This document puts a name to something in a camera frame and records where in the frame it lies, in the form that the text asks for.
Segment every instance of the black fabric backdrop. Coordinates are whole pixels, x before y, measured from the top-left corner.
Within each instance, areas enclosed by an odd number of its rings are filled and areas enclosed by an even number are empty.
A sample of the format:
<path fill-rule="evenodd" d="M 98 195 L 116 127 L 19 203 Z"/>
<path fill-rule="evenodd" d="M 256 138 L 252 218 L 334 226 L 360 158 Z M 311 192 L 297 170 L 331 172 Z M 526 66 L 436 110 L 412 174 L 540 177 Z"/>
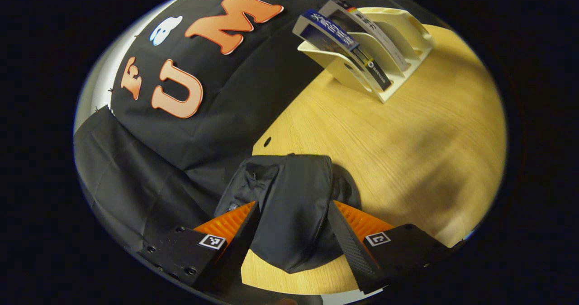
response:
<path fill-rule="evenodd" d="M 17 138 L 6 148 L 13 188 L 2 303 L 203 303 L 111 239 L 83 198 L 72 156 L 75 102 L 91 65 L 162 1 L 1 0 L 15 101 L 6 132 Z M 384 293 L 387 301 L 577 303 L 576 93 L 568 81 L 576 0 L 415 1 L 457 29 L 491 70 L 507 73 L 500 82 L 515 148 L 477 233 L 442 265 Z"/>
<path fill-rule="evenodd" d="M 142 239 L 152 243 L 174 225 L 195 227 L 207 221 L 240 162 L 252 154 L 256 140 L 321 71 L 297 51 L 301 39 L 291 28 L 299 14 L 310 8 L 318 10 L 327 0 L 264 1 L 284 5 L 283 12 L 265 24 L 255 24 L 229 55 L 222 55 L 209 39 L 184 37 L 195 20 L 225 14 L 222 0 L 177 0 L 168 6 L 136 35 L 118 65 L 110 91 L 114 116 L 107 107 L 94 110 L 75 133 L 75 163 L 87 202 L 122 247 L 138 251 Z M 404 0 L 349 1 L 358 6 L 408 4 Z M 153 45 L 149 33 L 163 20 L 180 16 L 182 24 L 172 29 L 163 43 Z M 438 23 L 418 8 L 414 8 L 414 16 L 424 23 Z M 130 57 L 136 59 L 134 65 L 142 80 L 136 100 L 129 90 L 120 88 Z M 159 70 L 167 59 L 203 85 L 203 101 L 191 117 L 178 118 L 151 107 L 153 89 L 158 85 L 178 100 L 188 97 L 178 82 L 160 80 Z M 283 202 L 281 194 L 276 202 Z M 300 215 L 318 218 L 307 212 Z M 318 228 L 291 220 L 288 224 L 305 230 Z M 284 230 L 283 235 L 289 238 L 290 231 Z M 330 234 L 327 240 L 333 240 L 331 231 L 325 232 Z M 305 245 L 265 242 L 275 235 L 264 235 L 259 229 L 252 249 L 262 259 L 289 270 L 288 258 L 303 256 L 296 249 Z M 281 245 L 284 250 L 275 251 Z M 341 252 L 329 251 L 335 247 L 335 241 L 328 243 L 326 254 L 316 253 L 318 260 L 299 270 L 323 264 L 322 258 L 329 261 L 339 256 Z"/>

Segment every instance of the wooden table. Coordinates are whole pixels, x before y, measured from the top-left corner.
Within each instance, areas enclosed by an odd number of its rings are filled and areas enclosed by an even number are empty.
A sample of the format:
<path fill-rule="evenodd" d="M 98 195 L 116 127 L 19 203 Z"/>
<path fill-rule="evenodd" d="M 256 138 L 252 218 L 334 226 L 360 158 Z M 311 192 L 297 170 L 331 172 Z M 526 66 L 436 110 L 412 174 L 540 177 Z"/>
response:
<path fill-rule="evenodd" d="M 471 49 L 452 31 L 425 27 L 437 46 L 385 104 L 323 71 L 253 154 L 329 155 L 354 177 L 362 210 L 392 225 L 413 223 L 452 247 L 494 200 L 505 164 L 505 117 L 494 81 Z M 287 293 L 357 289 L 343 255 L 287 274 L 249 251 L 242 280 Z"/>

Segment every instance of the booklet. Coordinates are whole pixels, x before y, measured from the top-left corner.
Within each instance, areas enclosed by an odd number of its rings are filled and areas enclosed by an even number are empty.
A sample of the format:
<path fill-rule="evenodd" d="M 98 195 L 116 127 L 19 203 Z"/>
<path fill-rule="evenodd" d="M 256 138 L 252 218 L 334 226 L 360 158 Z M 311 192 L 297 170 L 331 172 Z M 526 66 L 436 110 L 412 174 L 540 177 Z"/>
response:
<path fill-rule="evenodd" d="M 382 91 L 391 82 L 380 66 L 360 44 L 348 35 L 344 29 L 315 10 L 308 10 L 300 15 L 294 25 L 293 33 L 314 45 L 320 51 L 342 54 L 351 60 L 362 72 L 370 74 Z"/>
<path fill-rule="evenodd" d="M 352 33 L 368 33 L 372 35 L 392 56 L 400 70 L 408 69 L 408 62 L 391 39 L 372 20 L 345 0 L 329 0 L 321 9 L 320 14 L 329 18 L 342 29 Z"/>

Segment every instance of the white holder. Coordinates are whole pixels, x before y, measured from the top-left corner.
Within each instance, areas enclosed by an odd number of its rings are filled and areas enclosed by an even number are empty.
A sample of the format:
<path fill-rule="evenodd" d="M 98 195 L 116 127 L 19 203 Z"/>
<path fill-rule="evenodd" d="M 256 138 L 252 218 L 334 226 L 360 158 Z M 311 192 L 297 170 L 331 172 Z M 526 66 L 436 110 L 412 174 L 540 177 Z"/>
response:
<path fill-rule="evenodd" d="M 358 66 L 342 54 L 320 51 L 307 41 L 298 46 L 298 51 L 304 52 L 320 64 L 342 85 L 375 95 L 382 103 L 385 103 L 422 64 L 435 46 L 435 42 L 422 24 L 408 11 L 391 8 L 359 8 L 358 10 L 386 33 L 409 63 L 407 70 L 402 71 L 389 52 L 372 35 L 348 33 L 360 43 L 365 51 L 368 51 L 392 82 L 385 91 L 380 88 L 374 78 L 360 71 Z"/>

